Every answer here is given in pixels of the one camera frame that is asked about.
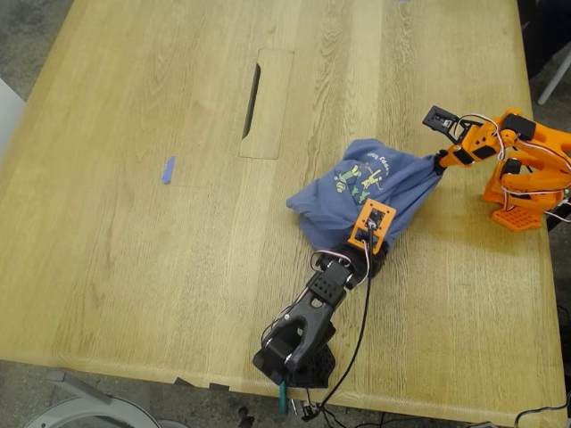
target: gray floor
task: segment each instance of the gray floor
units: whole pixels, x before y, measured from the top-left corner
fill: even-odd
[[[49,48],[70,6],[71,0],[0,0],[0,77],[24,100],[28,98]],[[537,99],[556,64],[558,55],[530,82]],[[571,132],[571,71],[559,84],[545,106],[534,105],[534,117],[548,127]],[[571,292],[565,285],[571,279],[567,247],[571,228],[559,226],[550,234],[551,257],[559,304],[571,309]],[[40,411],[67,395],[43,381],[46,369],[39,366],[0,361],[0,428],[23,427]],[[280,416],[277,400],[234,392],[210,391],[193,387],[134,381],[98,374],[77,374],[101,391],[132,399],[159,418],[172,419],[191,428],[229,428],[238,426],[237,411],[247,406],[259,427],[321,427],[322,419],[306,424],[293,415]],[[378,422],[381,414],[363,410],[331,407],[347,426]],[[406,416],[387,415],[385,420]],[[419,419],[392,424],[412,428],[431,426],[459,427],[464,424]]]

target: wooden table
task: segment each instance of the wooden table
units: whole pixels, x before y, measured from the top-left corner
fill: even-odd
[[[447,146],[433,104],[531,115],[515,1],[77,0],[0,168],[0,358],[277,395],[252,355],[311,274],[286,197],[357,137]],[[399,238],[333,403],[510,425],[563,402],[547,234],[488,218],[493,163],[449,169]]]

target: table slot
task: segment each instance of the table slot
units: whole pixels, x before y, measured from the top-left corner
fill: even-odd
[[[241,157],[277,159],[279,156],[293,60],[292,51],[261,49],[258,52],[240,144]]]

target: cartoon graphic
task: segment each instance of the cartoon graphic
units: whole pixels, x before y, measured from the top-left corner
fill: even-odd
[[[351,197],[361,205],[370,195],[368,189],[374,185],[377,190],[382,190],[379,183],[383,180],[383,176],[388,176],[389,165],[385,158],[378,159],[378,157],[373,156],[374,153],[369,155],[375,160],[373,163],[377,168],[373,172],[368,162],[353,165],[348,171],[342,172],[335,176],[335,189],[338,193],[343,193],[345,190],[349,190]]]
[[[360,182],[364,189],[367,189],[370,185],[373,185],[374,183],[383,179],[382,177],[375,177],[379,172],[381,172],[380,169],[376,170],[374,173],[368,176],[368,178]]]
[[[335,176],[335,180],[339,180],[339,182],[335,185],[338,193],[341,193],[343,190],[347,188],[347,180],[353,177],[360,177],[359,165],[355,165],[351,170],[344,172],[343,174],[339,174]]]

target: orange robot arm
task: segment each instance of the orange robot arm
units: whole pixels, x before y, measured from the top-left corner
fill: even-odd
[[[556,207],[571,186],[571,158],[565,153],[571,149],[571,134],[523,118],[518,109],[489,119],[479,114],[458,117],[434,106],[423,123],[452,141],[437,154],[442,169],[468,167],[499,154],[484,199],[502,204],[492,218],[511,230],[538,227],[543,212]],[[510,148],[521,152],[507,152]]]

